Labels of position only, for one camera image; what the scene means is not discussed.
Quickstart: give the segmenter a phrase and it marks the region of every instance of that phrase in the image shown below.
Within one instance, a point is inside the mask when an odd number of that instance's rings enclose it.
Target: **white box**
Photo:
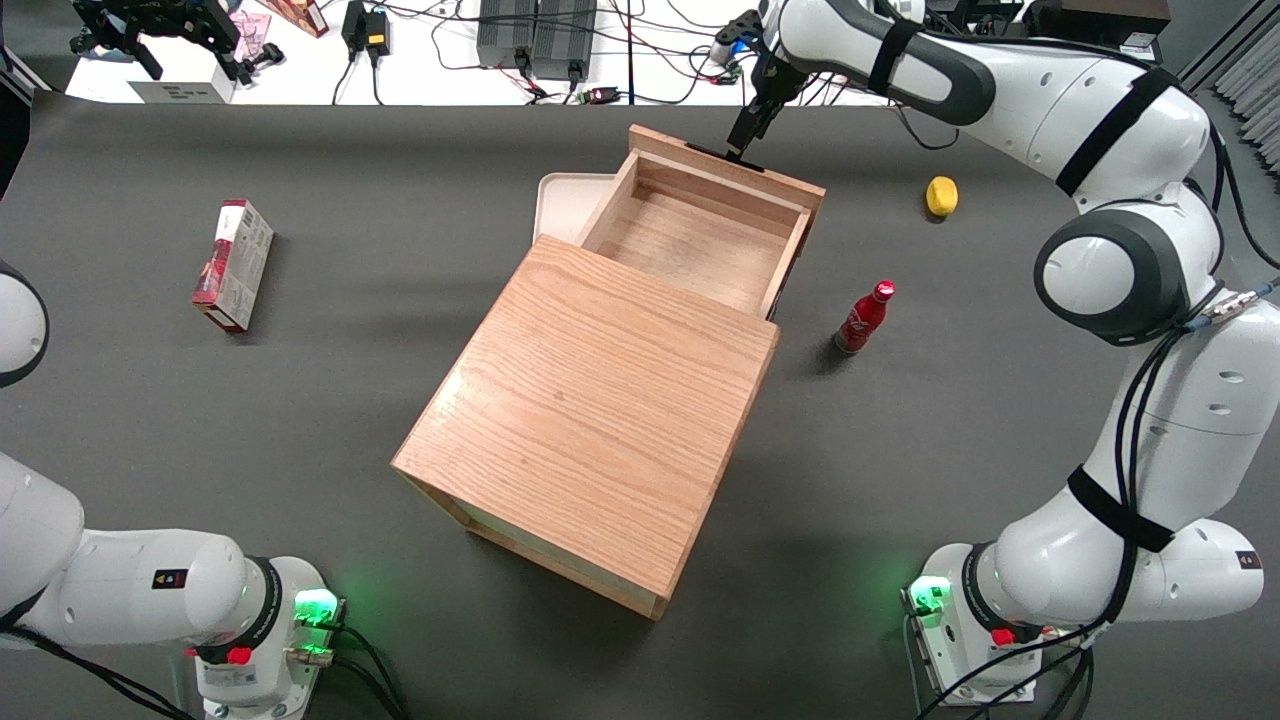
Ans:
[[[164,69],[160,79],[151,79],[142,65],[132,63],[128,83],[143,102],[223,105],[232,101],[236,81],[218,67],[212,53],[180,37],[140,36],[140,40]]]

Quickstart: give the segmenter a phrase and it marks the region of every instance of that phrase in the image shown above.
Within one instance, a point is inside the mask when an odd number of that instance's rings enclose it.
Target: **wooden drawer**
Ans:
[[[820,188],[632,128],[577,245],[540,236],[392,465],[467,530],[666,611]]]
[[[576,245],[769,318],[826,191],[639,126],[630,149]]]

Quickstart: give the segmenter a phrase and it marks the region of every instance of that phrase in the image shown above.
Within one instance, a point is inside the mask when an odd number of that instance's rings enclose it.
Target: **green indicator light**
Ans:
[[[293,618],[303,623],[333,623],[338,616],[338,596],[319,588],[293,597]]]
[[[951,594],[951,580],[925,575],[916,578],[908,592],[915,603],[916,614],[933,615],[942,611],[942,603]]]

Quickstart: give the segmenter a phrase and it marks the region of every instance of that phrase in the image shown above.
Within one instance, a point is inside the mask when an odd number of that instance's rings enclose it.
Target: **dark gray tablecloth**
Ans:
[[[876,109],[792,110],[753,149],[829,193],[659,624],[468,537],[388,468],[527,250],[539,178],[616,169],[631,122],[718,145],[732,118],[41,97],[0,256],[52,331],[45,364],[0,393],[0,448],[76,492],[92,528],[193,528],[314,561],[420,719],[909,719],[897,588],[937,546],[989,539],[1056,492],[1121,365],[1036,299],[1033,259],[1074,210],[996,151],[925,152]],[[922,211],[936,174],[961,195],[942,224]],[[189,306],[236,196],[280,233],[243,338]],[[831,365],[820,350],[881,278],[899,283],[887,324]],[[1280,552],[1276,454],[1268,438],[1220,515],[1263,557]],[[1280,715],[1276,603],[1268,589],[1233,618],[1112,630],[1091,717]],[[174,650],[86,655],[172,692]],[[4,717],[148,716],[50,657],[0,653],[0,676]],[[376,714],[330,673],[312,717]]]

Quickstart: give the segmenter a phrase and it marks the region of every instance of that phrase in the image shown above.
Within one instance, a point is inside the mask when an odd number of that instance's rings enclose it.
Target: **power supply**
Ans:
[[[486,68],[522,68],[534,49],[538,0],[480,0],[476,54]]]
[[[595,0],[541,0],[534,31],[534,77],[585,82],[594,40]]]

